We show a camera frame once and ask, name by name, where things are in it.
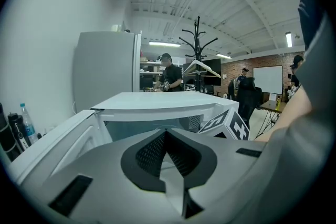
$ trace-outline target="water bottle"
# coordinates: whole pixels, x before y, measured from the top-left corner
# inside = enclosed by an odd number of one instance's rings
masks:
[[[23,124],[25,125],[27,135],[29,137],[30,142],[32,144],[34,144],[38,140],[38,138],[37,138],[37,134],[35,133],[33,123],[30,119],[29,114],[28,114],[26,104],[22,103],[22,104],[20,104],[20,106],[22,108]]]
[[[278,100],[277,100],[277,105],[275,107],[275,110],[279,110],[280,109],[280,104],[281,104],[281,100],[280,100],[280,97],[279,97]]]

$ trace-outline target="monitor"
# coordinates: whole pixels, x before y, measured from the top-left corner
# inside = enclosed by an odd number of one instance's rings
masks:
[[[213,71],[220,75],[220,78],[213,77],[214,75],[210,72],[205,73],[205,76],[211,77],[203,77],[203,81],[205,85],[213,85],[213,86],[221,86],[222,85],[222,64],[220,63],[220,59],[214,60],[206,60],[202,61],[203,64],[209,66]]]
[[[140,78],[140,89],[152,88],[152,87],[153,87],[153,77],[151,78],[141,77]]]

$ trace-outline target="fluorescent light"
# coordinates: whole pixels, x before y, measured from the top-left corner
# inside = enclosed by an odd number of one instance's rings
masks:
[[[164,42],[152,42],[152,41],[150,41],[149,45],[179,47],[181,44],[164,43]]]
[[[225,59],[232,59],[230,56],[222,55],[222,54],[216,54],[216,56],[223,57]]]
[[[287,47],[290,48],[292,46],[292,34],[291,34],[291,32],[286,33],[286,39],[287,39]]]

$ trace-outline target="brick wall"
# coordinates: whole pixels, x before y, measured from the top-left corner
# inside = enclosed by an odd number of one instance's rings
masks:
[[[246,59],[235,62],[228,62],[222,64],[222,76],[223,74],[227,75],[226,79],[222,79],[221,86],[214,86],[215,94],[217,91],[221,92],[220,95],[223,96],[224,93],[227,93],[227,87],[231,79],[237,78],[243,68],[247,68],[247,77],[253,77],[253,68],[254,67],[270,67],[270,66],[282,66],[283,75],[284,75],[284,91],[283,91],[283,101],[285,100],[285,89],[290,85],[290,79],[288,79],[288,74],[291,74],[290,65],[293,63],[293,58],[295,55],[303,56],[303,52],[295,52],[291,54],[284,55],[270,55],[252,59]]]

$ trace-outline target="white ceiling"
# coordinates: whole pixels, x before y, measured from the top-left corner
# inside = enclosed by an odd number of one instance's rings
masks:
[[[142,31],[142,50],[148,55],[159,55],[167,48],[147,45],[150,40],[181,42],[179,37],[192,43],[194,22],[201,17],[201,45],[218,37],[205,54],[217,53],[241,56],[287,46],[285,33],[290,31],[300,38],[293,46],[303,45],[298,14],[300,0],[192,0],[183,18],[178,22],[190,0],[131,0],[133,32]],[[169,48],[172,56],[193,54],[186,44]]]

